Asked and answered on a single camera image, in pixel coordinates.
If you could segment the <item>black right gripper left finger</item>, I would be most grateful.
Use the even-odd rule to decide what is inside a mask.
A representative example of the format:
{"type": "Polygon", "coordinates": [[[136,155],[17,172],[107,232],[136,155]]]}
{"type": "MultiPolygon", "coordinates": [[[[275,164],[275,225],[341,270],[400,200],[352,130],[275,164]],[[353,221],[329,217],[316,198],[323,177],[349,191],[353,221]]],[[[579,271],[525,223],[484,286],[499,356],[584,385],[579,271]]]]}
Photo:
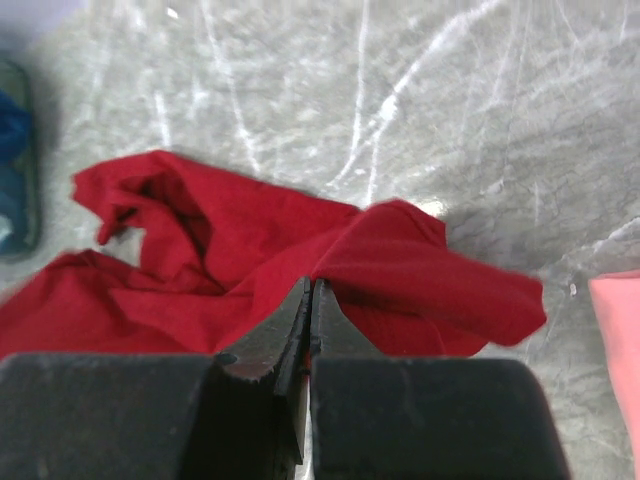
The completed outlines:
{"type": "Polygon", "coordinates": [[[311,284],[215,355],[15,354],[5,479],[291,479],[303,461],[311,284]]]}

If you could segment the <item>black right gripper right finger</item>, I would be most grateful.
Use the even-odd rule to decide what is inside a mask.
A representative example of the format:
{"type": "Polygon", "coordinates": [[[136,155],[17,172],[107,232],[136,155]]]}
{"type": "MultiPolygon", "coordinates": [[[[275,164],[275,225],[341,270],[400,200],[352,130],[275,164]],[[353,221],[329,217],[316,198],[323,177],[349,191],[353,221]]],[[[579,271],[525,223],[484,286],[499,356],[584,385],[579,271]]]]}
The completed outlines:
{"type": "Polygon", "coordinates": [[[566,479],[542,387],[510,359],[392,357],[325,280],[311,310],[310,411],[318,479],[566,479]]]}

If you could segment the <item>red t shirt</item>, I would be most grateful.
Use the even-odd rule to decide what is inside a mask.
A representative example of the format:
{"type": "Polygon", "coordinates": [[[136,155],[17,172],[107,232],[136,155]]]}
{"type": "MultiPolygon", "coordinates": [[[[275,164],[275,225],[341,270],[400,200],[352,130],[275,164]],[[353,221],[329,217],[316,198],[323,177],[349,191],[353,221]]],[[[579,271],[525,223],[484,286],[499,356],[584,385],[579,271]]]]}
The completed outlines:
{"type": "Polygon", "coordinates": [[[450,250],[446,227],[403,200],[367,209],[165,151],[74,178],[100,244],[145,232],[131,266],[84,250],[49,263],[1,306],[1,352],[215,353],[253,329],[303,277],[390,355],[471,356],[546,320],[533,278],[450,250]]]}

